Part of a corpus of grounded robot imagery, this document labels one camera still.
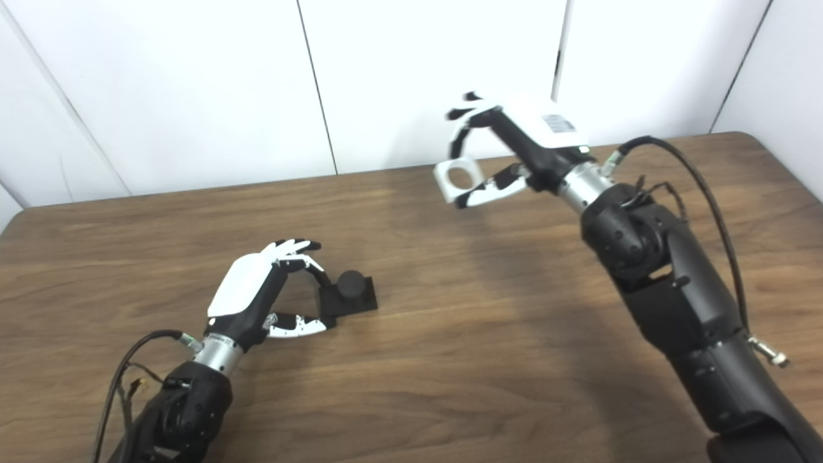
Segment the robotic arm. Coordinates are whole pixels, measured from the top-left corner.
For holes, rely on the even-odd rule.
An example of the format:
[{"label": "robotic arm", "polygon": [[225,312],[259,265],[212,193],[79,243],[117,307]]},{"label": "robotic arm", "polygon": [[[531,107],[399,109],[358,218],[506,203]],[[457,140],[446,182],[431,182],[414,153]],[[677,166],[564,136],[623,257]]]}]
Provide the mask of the robotic arm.
[{"label": "robotic arm", "polygon": [[[816,463],[823,440],[775,385],[754,355],[775,365],[788,360],[752,336],[734,297],[691,233],[686,220],[655,203],[639,185],[616,183],[611,173],[628,151],[653,143],[638,138],[604,166],[562,115],[524,115],[474,93],[448,114],[458,121],[452,161],[435,167],[447,202],[468,208],[527,187],[560,196],[580,215],[582,237],[597,254],[644,338],[662,352],[679,376],[706,426],[714,463]],[[474,128],[489,128],[520,163],[482,181],[479,166],[460,157]],[[448,170],[466,169],[472,189],[451,185]],[[662,276],[653,274],[671,266]]]},{"label": "robotic arm", "polygon": [[[258,253],[244,255],[229,268],[207,311],[202,342],[176,332],[189,346],[191,360],[162,381],[160,391],[128,425],[109,462],[197,463],[220,431],[231,405],[229,376],[240,358],[269,338],[295,338],[321,333],[339,316],[377,308],[371,278],[355,271],[332,284],[325,270],[304,252],[320,249],[306,240],[277,241]],[[320,317],[271,312],[288,274],[306,270],[320,286]],[[122,376],[122,369],[115,381]],[[108,412],[104,412],[104,421]],[[105,431],[101,426],[98,438]],[[95,445],[95,458],[100,442]]]}]

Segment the wooden table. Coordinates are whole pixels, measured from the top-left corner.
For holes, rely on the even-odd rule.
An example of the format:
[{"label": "wooden table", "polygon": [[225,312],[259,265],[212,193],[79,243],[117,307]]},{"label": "wooden table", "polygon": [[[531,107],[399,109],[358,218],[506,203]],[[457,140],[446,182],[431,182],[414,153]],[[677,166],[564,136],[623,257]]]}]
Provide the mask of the wooden table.
[{"label": "wooden table", "polygon": [[[823,206],[744,134],[674,143],[725,212],[753,330],[792,357],[771,372],[823,432]],[[728,275],[679,165],[650,148],[624,166],[673,181]],[[231,262],[288,237],[321,241],[332,278],[373,275],[380,309],[252,349],[208,461],[706,461],[708,433],[562,201],[458,211],[430,166],[27,209],[0,239],[0,461],[86,461],[128,347],[202,333]],[[312,314],[313,292],[296,274],[276,309]],[[165,373],[187,356],[156,341],[137,360]]]}]

